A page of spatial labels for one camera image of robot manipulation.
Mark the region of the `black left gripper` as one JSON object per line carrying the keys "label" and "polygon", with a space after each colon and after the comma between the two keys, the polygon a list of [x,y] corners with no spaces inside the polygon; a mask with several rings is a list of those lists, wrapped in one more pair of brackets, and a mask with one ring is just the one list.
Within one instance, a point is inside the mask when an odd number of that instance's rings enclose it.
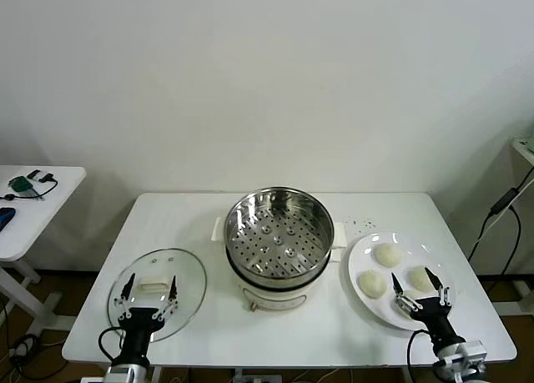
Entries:
{"label": "black left gripper", "polygon": [[167,295],[160,301],[159,309],[133,307],[129,310],[129,297],[134,286],[136,274],[123,286],[120,296],[114,300],[120,309],[119,327],[124,332],[123,344],[118,361],[147,361],[149,343],[153,333],[162,329],[162,320],[170,317],[178,308],[178,288],[176,277],[171,281]]}

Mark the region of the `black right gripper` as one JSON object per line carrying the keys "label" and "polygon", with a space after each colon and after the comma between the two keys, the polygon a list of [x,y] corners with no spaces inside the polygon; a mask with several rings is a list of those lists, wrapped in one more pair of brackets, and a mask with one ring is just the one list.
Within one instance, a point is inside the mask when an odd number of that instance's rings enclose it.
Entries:
{"label": "black right gripper", "polygon": [[438,293],[438,297],[414,300],[402,289],[400,281],[391,274],[395,303],[413,320],[420,321],[428,329],[433,350],[442,350],[449,345],[464,343],[466,340],[453,329],[448,315],[451,311],[450,288],[444,286],[437,275],[425,267],[426,275]]}

